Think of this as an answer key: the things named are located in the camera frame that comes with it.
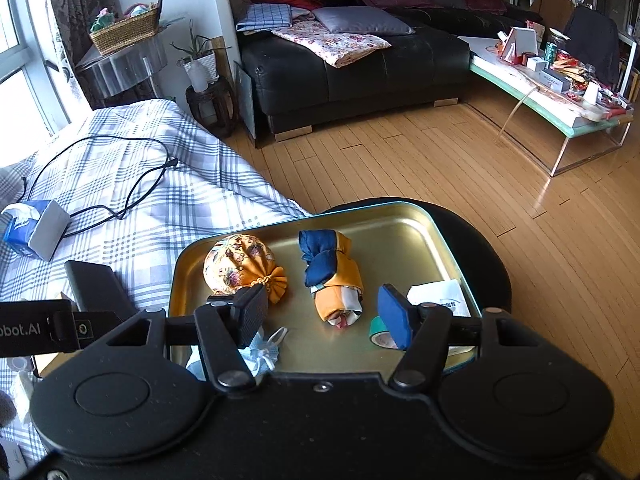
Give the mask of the potted plant white pot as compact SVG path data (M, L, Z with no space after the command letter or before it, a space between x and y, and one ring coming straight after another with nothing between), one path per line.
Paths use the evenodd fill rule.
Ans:
M189 22L189 40L185 46L172 42L171 47L180 53L178 64L186 72L194 92L202 93L220 78L218 63L227 57L229 48L224 38L208 38L197 34L194 23Z

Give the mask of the blue orange cloth bundle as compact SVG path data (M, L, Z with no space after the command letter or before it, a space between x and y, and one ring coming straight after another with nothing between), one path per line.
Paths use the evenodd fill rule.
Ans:
M298 246L306 263L305 286L323 323L352 326L362 315L363 282L352 241L335 230L303 230Z

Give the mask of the white paper packet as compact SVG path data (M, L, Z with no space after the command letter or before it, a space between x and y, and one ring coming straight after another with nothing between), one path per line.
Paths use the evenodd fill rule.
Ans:
M440 304L447 307L454 316L470 316L462 288L456 280L413 285L407 294L410 304Z

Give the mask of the round black stool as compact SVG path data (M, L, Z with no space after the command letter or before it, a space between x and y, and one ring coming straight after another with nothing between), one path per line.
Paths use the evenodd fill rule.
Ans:
M373 197L334 206L327 209L326 214L391 202L413 204L432 217L456 259L480 310L499 308L508 313L512 312L513 292L506 267L484 235L455 212L412 198Z

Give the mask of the green tape roll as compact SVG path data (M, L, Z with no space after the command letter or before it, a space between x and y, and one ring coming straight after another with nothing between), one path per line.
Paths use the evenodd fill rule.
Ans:
M393 340L390 331L387 329L382 318L375 316L369 325L369 340L378 348L387 350L398 350L398 345Z

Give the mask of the black leather sofa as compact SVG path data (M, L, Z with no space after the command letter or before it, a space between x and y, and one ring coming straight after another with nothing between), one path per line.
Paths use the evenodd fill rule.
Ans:
M235 66L240 114L255 143L272 134L308 130L363 114L455 100L468 82L471 53L464 37L541 24L540 15L503 0L432 0L437 8L383 9L414 33L386 36L392 46L343 68L272 32L239 32ZM363 0L230 0L287 3L307 12L325 6L366 6Z

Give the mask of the patterned curtain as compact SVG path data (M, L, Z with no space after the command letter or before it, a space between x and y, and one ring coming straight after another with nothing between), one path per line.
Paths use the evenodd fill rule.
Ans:
M81 104L88 104L93 110L100 108L102 99L96 96L85 76L77 73L77 66L93 46L90 27L98 13L107 8L119 10L116 0L49 0L55 20L56 47L61 52L61 62L70 77L72 91Z

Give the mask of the gold teal metal tray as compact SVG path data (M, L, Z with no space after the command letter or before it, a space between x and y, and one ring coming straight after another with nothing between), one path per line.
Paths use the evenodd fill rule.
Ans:
M303 230L335 230L352 241L352 258L363 281L363 314L354 325L335 328L323 323L304 284L306 264L298 246ZM405 202L319 214L250 230L283 266L288 288L270 307L262 323L269 337L279 327L288 334L280 344L278 373L378 373L390 378L399 363L399 350L378 348L369 340L369 325L378 314L381 285L392 284L402 294L413 285L456 280L471 315L480 309L456 259L432 217Z

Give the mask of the orange embroidered drawstring pouch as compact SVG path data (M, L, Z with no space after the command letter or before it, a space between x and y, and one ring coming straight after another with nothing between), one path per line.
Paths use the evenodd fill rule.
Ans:
M258 237L231 234L218 240L204 259L203 276L214 295L234 295L244 287L262 285L270 304L277 304L288 288L283 266Z

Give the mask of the blue Tempo tissue box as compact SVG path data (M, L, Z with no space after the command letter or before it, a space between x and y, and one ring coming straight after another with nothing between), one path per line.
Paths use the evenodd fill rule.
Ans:
M9 217L3 240L17 255L50 261L70 224L70 214L55 200L28 200L5 206Z

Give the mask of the glass coffee table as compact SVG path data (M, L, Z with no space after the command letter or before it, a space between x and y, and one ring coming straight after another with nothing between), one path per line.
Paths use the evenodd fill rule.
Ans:
M536 81L536 74L498 57L495 40L463 39L471 51L470 88L464 100L553 178L623 147L634 122L628 106L610 108L578 103Z

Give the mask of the grey cushion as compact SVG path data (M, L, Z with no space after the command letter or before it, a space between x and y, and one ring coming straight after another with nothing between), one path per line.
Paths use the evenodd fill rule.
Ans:
M312 13L332 34L405 36L414 33L410 25L373 6L325 6Z

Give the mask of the grey side table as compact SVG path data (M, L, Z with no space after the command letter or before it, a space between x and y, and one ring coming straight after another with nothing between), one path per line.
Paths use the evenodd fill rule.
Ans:
M158 74L166 66L163 39L156 34L111 54L91 47L76 65L76 74L96 105L108 107L161 98Z

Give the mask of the light blue face mask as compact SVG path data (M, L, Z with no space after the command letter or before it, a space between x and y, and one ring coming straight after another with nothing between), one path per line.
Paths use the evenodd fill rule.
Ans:
M273 372L276 368L280 354L280 344L285 340L287 334L288 329L282 326L267 337L261 327L250 344L239 350L246 366L258 384L265 374ZM205 379L200 350L198 350L197 346L191 347L191 355L188 362L186 362L186 369L199 380Z

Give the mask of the grey plaid bed sheet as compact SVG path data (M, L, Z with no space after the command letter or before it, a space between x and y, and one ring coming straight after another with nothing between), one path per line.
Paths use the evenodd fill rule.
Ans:
M58 299L68 260L110 266L132 303L165 309L186 246L302 218L227 144L173 102L102 108L1 168L1 200L55 200L72 220L50 261L1 251L1 297Z

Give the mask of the floral folded cloth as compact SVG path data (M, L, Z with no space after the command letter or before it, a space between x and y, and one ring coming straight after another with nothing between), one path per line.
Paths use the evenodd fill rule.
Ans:
M377 36L329 32L317 21L301 21L273 29L274 36L311 51L333 68L343 68L392 45Z

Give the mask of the small dark wooden stand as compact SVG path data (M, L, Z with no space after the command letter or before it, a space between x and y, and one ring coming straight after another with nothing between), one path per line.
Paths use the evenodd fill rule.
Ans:
M220 76L202 92L186 88L186 104L193 118L218 139L232 135L238 123L238 106L229 81Z

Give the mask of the wicker basket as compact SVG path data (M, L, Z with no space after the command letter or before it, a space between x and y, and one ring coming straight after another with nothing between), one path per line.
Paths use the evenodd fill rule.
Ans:
M108 55L137 42L149 39L160 30L163 0L130 6L125 16L103 9L90 28L90 38L100 55Z

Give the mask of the black box lid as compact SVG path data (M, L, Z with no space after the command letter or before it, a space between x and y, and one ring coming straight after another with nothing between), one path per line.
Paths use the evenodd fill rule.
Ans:
M111 312L120 322L138 313L110 266L68 260L64 269L82 312Z

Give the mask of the blue checked folded cloth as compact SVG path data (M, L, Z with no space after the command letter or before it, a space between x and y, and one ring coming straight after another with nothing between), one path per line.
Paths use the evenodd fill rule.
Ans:
M291 7L284 3L252 3L235 25L237 32L269 32L292 23Z

